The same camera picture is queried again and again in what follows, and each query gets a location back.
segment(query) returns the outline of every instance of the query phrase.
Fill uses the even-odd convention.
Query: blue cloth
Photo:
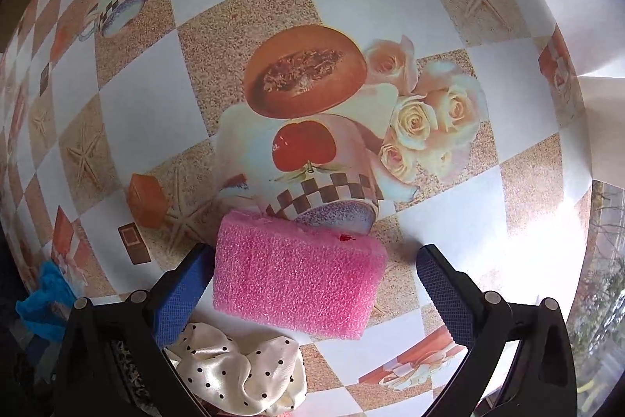
[[[52,312],[51,304],[60,302],[71,309],[75,300],[74,292],[59,268],[52,262],[45,262],[39,271],[39,289],[27,299],[16,302],[15,311],[36,335],[48,341],[62,342],[66,322]]]

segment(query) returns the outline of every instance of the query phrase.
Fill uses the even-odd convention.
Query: white rose
[[[397,141],[409,149],[425,149],[426,140],[438,129],[434,108],[422,96],[400,98],[391,114]]]
[[[362,54],[367,62],[368,84],[393,84],[400,96],[409,95],[419,78],[414,45],[406,36],[401,43],[375,40]]]

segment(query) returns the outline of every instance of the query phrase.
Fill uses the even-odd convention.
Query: blue gripper pad
[[[451,337],[457,344],[469,349],[473,347],[476,338],[475,314],[449,278],[455,279],[462,275],[475,289],[477,287],[466,274],[454,270],[433,244],[424,246],[417,252],[416,266],[417,275]]]
[[[168,270],[150,291],[152,334],[159,348],[178,339],[213,278],[215,250],[196,244],[174,270]]]

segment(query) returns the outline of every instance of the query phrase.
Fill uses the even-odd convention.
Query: polka dot fabric
[[[168,355],[191,392],[234,415],[282,415],[306,395],[299,344],[285,336],[258,343],[244,354],[220,330],[189,324]]]

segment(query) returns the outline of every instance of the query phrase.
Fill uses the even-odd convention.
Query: screw
[[[545,299],[545,306],[547,306],[547,308],[551,311],[555,311],[557,310],[557,300],[552,299],[551,297],[547,297]]]
[[[74,302],[74,307],[77,310],[82,310],[82,308],[84,308],[88,302],[89,301],[85,297],[79,297],[78,299],[76,299],[76,302]]]
[[[130,300],[139,304],[140,302],[145,301],[148,298],[148,293],[145,290],[137,290],[130,296]]]
[[[493,292],[492,290],[486,292],[486,294],[484,294],[484,298],[486,299],[486,302],[491,304],[499,304],[501,302],[501,295],[497,292]]]

